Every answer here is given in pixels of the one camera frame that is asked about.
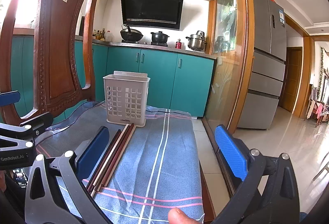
pink cloth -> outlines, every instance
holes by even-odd
[[[317,119],[320,118],[320,115],[322,113],[322,109],[323,109],[323,105],[321,103],[318,104],[318,107],[317,107],[317,110],[316,110],[316,113],[317,113]]]

blue gripper pad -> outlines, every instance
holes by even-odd
[[[84,141],[76,149],[77,163],[76,175],[79,181],[87,179],[95,168],[97,161],[104,152],[110,140],[109,130],[102,127],[94,139]]]
[[[20,94],[18,91],[13,91],[9,93],[0,93],[0,106],[17,103],[19,100],[20,100]]]
[[[234,176],[244,181],[248,174],[247,160],[233,142],[231,135],[225,128],[218,126],[215,130],[215,140]]]

glossy floor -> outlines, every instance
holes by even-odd
[[[308,213],[329,182],[326,171],[312,181],[329,161],[329,125],[315,127],[314,120],[304,121],[278,107],[270,129],[237,129],[234,137],[242,139],[249,149],[259,149],[263,155],[289,154],[297,179],[300,211]],[[261,193],[265,183],[263,177],[258,186]]]
[[[202,171],[206,178],[215,213],[218,215],[230,198],[203,124],[199,119],[193,119],[192,122]]]

carved wooden chair back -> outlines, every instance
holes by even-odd
[[[0,30],[0,92],[11,91],[11,45],[18,1],[11,0]],[[39,0],[34,32],[34,108],[23,117],[19,117],[14,105],[0,108],[6,123],[18,125],[47,111],[56,117],[81,100],[95,99],[92,33],[96,0],[88,0],[86,7],[83,30],[86,85],[83,87],[75,66],[75,31],[83,1]]]

refrigerator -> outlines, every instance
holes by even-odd
[[[287,35],[284,10],[271,0],[254,0],[254,61],[237,127],[269,129],[285,73]]]

